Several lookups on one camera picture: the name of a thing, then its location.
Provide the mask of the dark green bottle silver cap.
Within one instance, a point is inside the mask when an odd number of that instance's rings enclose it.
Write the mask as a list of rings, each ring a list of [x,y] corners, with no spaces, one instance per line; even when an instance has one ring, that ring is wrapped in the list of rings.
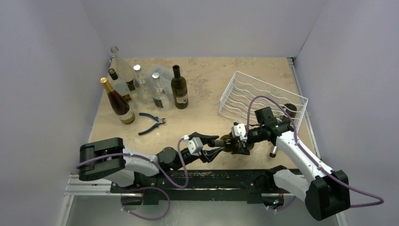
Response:
[[[207,145],[209,147],[222,147],[225,152],[231,154],[239,154],[241,151],[240,140],[232,135],[223,135],[219,139],[210,140]]]

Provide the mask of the white wire wine rack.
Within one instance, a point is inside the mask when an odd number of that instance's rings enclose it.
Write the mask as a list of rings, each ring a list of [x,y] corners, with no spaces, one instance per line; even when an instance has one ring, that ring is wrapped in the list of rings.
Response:
[[[220,98],[218,115],[237,123],[246,123],[249,104],[256,96],[271,98],[280,106],[295,106],[293,120],[300,127],[307,98],[239,71],[234,73]]]

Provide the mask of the dark bottle black cap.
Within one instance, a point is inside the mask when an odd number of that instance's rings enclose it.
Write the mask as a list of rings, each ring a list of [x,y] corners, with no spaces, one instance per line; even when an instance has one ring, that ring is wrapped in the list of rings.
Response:
[[[180,73],[180,66],[172,67],[174,77],[171,80],[171,89],[173,93],[176,108],[185,109],[188,106],[188,90],[186,79]]]

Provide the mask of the round clear bottle silver cap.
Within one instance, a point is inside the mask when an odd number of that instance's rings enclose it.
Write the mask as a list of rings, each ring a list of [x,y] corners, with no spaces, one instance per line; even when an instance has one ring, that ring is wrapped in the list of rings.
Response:
[[[151,79],[148,74],[146,74],[141,65],[136,64],[133,66],[134,72],[136,74],[136,90],[138,91],[140,100],[143,103],[152,102],[152,84]]]

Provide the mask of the amber bottle gold foil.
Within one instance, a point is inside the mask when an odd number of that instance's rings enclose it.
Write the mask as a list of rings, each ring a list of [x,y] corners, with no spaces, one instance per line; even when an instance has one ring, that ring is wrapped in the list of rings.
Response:
[[[107,78],[100,79],[101,84],[108,96],[110,105],[119,117],[119,120],[124,124],[131,124],[135,120],[135,114],[129,103],[111,86]]]

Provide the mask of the square bottle gold black cap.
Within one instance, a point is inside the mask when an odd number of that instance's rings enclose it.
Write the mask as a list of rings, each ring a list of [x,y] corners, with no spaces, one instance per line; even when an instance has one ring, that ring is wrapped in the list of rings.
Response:
[[[111,78],[110,84],[112,87],[130,104],[133,103],[133,98],[131,96],[131,92],[126,84],[126,82],[117,75],[116,71],[113,68],[108,70],[108,74]]]

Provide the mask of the tall clear glass bottle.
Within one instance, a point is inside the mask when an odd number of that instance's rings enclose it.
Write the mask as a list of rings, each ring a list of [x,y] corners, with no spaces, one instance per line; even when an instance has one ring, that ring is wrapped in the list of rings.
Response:
[[[132,66],[123,58],[117,46],[110,47],[110,51],[114,54],[118,75],[126,82],[131,93],[137,93],[139,85]]]

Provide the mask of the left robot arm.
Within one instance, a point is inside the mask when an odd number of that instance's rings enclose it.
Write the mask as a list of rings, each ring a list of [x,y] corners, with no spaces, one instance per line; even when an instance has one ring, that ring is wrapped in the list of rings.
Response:
[[[146,177],[164,175],[171,181],[172,171],[183,169],[188,176],[187,165],[201,160],[212,162],[224,150],[223,141],[218,136],[207,136],[194,132],[184,135],[178,144],[186,148],[166,147],[156,155],[146,155],[133,151],[123,144],[123,139],[114,137],[80,147],[80,162],[77,165],[81,181],[106,179],[123,187],[128,192],[140,188],[138,174]]]

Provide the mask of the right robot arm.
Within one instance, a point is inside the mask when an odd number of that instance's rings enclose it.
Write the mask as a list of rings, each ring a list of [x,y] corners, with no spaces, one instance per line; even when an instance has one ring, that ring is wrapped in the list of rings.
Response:
[[[256,110],[255,116],[258,127],[247,129],[245,124],[236,123],[231,135],[244,148],[258,142],[272,142],[302,173],[300,177],[288,169],[278,170],[265,177],[267,190],[275,192],[282,188],[292,193],[305,203],[308,212],[317,221],[350,208],[350,192],[346,188],[349,179],[343,171],[335,171],[319,160],[301,144],[291,124],[278,121],[270,107]]]

